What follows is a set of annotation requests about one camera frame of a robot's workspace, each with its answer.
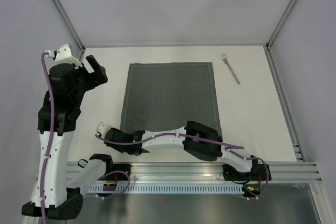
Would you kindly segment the grey cloth napkin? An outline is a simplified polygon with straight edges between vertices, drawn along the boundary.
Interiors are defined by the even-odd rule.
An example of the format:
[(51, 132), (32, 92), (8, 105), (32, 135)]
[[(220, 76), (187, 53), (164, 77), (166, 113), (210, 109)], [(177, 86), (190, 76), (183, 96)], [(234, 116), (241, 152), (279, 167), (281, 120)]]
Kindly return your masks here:
[(153, 132), (195, 121), (222, 132), (210, 62), (129, 65), (120, 129)]

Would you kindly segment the fork with pink handle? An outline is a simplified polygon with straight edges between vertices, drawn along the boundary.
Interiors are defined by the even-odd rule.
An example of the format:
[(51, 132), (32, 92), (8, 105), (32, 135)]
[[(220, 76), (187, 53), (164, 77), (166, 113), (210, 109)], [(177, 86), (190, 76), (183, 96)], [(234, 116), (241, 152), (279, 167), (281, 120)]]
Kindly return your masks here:
[(232, 74), (233, 78), (235, 79), (236, 83), (238, 85), (240, 85), (240, 80), (238, 79), (237, 75), (235, 74), (233, 68), (231, 67), (225, 53), (222, 53), (222, 60), (223, 60), (224, 64), (228, 67), (228, 69), (231, 72), (231, 74)]

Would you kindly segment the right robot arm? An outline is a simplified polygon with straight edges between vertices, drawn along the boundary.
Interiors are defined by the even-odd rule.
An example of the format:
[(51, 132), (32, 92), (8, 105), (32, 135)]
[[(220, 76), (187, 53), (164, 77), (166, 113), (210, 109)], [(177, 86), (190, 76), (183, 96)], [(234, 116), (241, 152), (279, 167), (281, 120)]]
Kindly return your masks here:
[(96, 137), (120, 153), (140, 156), (156, 150), (182, 149), (205, 162), (223, 162), (223, 178), (234, 183), (271, 180), (269, 165), (260, 158), (245, 154), (244, 147), (223, 141), (218, 131), (195, 121), (181, 128), (152, 132), (138, 130), (122, 132), (101, 122)]

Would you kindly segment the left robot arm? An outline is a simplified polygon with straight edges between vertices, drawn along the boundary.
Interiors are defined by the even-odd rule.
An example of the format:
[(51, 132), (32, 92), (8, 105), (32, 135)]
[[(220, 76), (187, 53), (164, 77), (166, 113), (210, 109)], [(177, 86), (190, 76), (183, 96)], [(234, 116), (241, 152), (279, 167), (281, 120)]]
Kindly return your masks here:
[(22, 206), (22, 215), (41, 217), (44, 223), (48, 219), (76, 219), (90, 187), (100, 178), (108, 180), (114, 176), (111, 156), (93, 154), (72, 182), (66, 182), (70, 144), (84, 94), (107, 83), (105, 68), (93, 55), (86, 57), (93, 72), (88, 72), (83, 63), (79, 66), (59, 63), (47, 69), (45, 58), (46, 54), (42, 54), (48, 90), (38, 112), (40, 163), (37, 187), (32, 199)]

